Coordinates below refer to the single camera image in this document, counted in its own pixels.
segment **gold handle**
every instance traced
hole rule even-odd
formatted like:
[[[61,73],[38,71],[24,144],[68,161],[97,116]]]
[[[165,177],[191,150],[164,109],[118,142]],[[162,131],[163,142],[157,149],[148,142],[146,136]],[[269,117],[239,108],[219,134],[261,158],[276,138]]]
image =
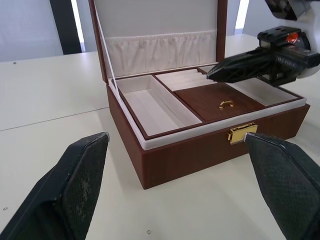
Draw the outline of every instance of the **gold handle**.
[[[234,103],[234,101],[232,101],[232,100],[230,100],[230,101],[222,101],[221,104],[220,104],[220,106],[219,106],[219,108],[222,110],[222,109],[224,109],[224,106],[227,105],[227,104],[228,104],[231,108],[233,108],[233,107],[235,106],[235,103]]]

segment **gold clasp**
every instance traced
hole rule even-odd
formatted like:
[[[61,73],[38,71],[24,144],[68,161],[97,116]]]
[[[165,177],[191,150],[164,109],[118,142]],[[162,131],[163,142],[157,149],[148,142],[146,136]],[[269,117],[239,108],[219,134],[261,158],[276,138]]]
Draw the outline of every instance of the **gold clasp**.
[[[228,140],[230,141],[231,145],[240,143],[244,140],[246,133],[256,133],[257,130],[258,125],[254,122],[232,128],[228,133]]]
[[[229,100],[229,101],[222,101],[222,102],[220,103],[219,108],[222,110],[222,109],[224,109],[224,105],[227,105],[227,104],[228,104],[231,108],[233,108],[233,107],[235,106],[234,101]]]

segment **open lid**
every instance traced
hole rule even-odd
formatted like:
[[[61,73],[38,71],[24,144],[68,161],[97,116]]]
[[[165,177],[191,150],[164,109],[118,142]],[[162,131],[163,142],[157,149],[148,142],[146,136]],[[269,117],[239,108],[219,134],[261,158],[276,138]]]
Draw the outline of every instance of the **open lid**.
[[[227,4],[227,0],[89,0],[103,80],[222,61]]]

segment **white ribbon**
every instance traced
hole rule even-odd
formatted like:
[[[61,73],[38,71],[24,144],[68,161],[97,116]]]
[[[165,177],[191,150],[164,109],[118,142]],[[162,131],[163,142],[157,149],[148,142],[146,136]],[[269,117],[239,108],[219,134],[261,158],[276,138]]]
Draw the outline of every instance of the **white ribbon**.
[[[121,101],[121,97],[120,97],[120,94],[119,94],[118,84],[116,82],[114,69],[112,68],[112,64],[111,64],[111,60],[110,60],[110,56],[109,56],[109,52],[108,52],[108,48],[107,48],[107,43],[106,43],[106,40],[105,40],[104,32],[102,31],[102,27],[101,27],[101,24],[100,24],[100,20],[99,20],[96,4],[94,4],[94,8],[95,8],[96,19],[97,19],[98,25],[99,25],[99,30],[100,30],[100,33],[101,33],[101,36],[102,36],[104,49],[105,49],[105,52],[106,52],[106,56],[108,58],[108,63],[109,63],[109,66],[110,66],[112,79],[113,79],[115,90],[116,90],[116,95],[117,95],[116,98],[117,98],[117,100],[118,100],[118,102],[120,104],[120,107],[122,108],[122,101]]]

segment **gold latch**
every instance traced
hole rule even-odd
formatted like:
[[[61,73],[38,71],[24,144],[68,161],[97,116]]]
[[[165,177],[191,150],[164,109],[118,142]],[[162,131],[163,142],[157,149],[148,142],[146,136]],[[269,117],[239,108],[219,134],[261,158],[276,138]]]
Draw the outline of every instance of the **gold latch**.
[[[256,133],[257,129],[258,125],[254,122],[232,128],[228,133],[228,140],[230,141],[230,144],[240,143],[244,140],[246,133]]]

